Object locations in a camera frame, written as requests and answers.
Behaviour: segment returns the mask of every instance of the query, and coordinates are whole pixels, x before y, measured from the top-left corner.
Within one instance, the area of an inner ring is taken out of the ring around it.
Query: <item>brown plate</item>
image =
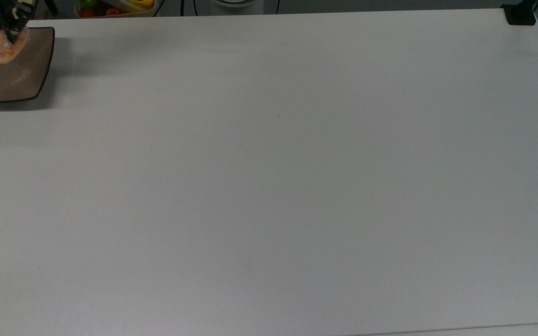
[[[24,49],[8,64],[0,65],[0,102],[36,98],[41,92],[53,56],[53,27],[30,28]]]

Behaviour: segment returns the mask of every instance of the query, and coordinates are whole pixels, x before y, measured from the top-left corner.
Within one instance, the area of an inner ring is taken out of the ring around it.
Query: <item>table surface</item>
[[[538,325],[515,325],[492,328],[470,328],[423,332],[403,332],[388,336],[538,336]]]
[[[0,105],[0,336],[538,323],[538,25],[31,25],[56,44]]]

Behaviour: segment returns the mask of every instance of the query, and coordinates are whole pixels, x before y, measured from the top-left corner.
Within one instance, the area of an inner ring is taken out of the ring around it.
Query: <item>food item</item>
[[[130,2],[143,7],[151,7],[155,4],[155,0],[130,0]]]
[[[94,11],[92,11],[91,8],[87,8],[87,9],[84,9],[81,13],[80,13],[80,17],[95,17],[96,15],[94,15]]]
[[[121,9],[119,8],[115,8],[115,7],[111,7],[110,9],[107,9],[107,11],[105,12],[105,15],[107,16],[111,16],[111,15],[122,15],[124,12],[122,12]]]
[[[92,8],[97,5],[97,0],[82,0],[81,9]]]
[[[28,41],[28,28],[24,27],[18,33],[15,43],[9,42],[4,30],[0,30],[0,64],[7,64],[22,51],[26,41]]]

